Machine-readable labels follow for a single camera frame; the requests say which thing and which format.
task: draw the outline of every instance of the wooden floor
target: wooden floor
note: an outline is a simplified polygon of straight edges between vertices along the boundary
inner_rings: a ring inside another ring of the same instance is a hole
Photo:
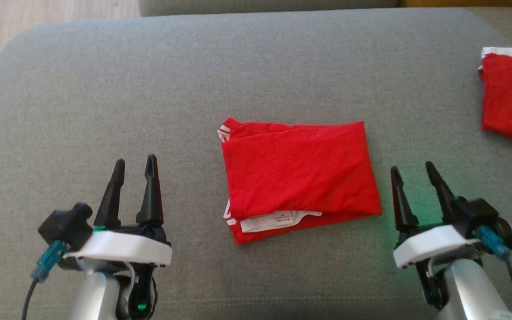
[[[0,0],[0,52],[21,31],[40,24],[138,16],[137,0]]]

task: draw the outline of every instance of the white sleeve trim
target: white sleeve trim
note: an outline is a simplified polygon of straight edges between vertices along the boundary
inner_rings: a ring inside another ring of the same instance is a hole
[[[481,49],[481,58],[483,59],[485,55],[490,53],[512,57],[512,48],[484,47]]]
[[[219,139],[221,142],[230,140],[230,128],[227,126],[222,125],[219,130],[217,130],[217,133],[219,134]]]

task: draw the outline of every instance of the gray couch cushion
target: gray couch cushion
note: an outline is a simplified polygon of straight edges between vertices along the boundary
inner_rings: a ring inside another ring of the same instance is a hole
[[[398,0],[140,0],[142,16],[392,8]]]
[[[512,29],[512,10],[486,9]],[[126,159],[130,223],[159,159],[173,264],[154,319],[426,320],[413,270],[395,267],[389,170],[422,223],[439,219],[424,172],[483,197],[512,223],[512,140],[480,130],[480,50],[512,45],[467,10],[380,9],[91,21],[32,29],[0,57],[0,319],[16,319],[56,208],[97,209]],[[364,120],[382,217],[237,247],[222,220],[216,129],[241,121]],[[504,266],[486,271],[508,304]],[[66,318],[83,274],[54,270],[29,318]]]

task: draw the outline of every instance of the couch armrest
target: couch armrest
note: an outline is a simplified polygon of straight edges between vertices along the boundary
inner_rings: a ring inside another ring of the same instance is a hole
[[[140,0],[142,16],[393,8],[398,0]]]

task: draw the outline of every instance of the care label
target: care label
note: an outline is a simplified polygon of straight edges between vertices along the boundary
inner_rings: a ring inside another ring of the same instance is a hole
[[[291,211],[277,211],[274,213],[276,225],[293,224],[293,214]]]

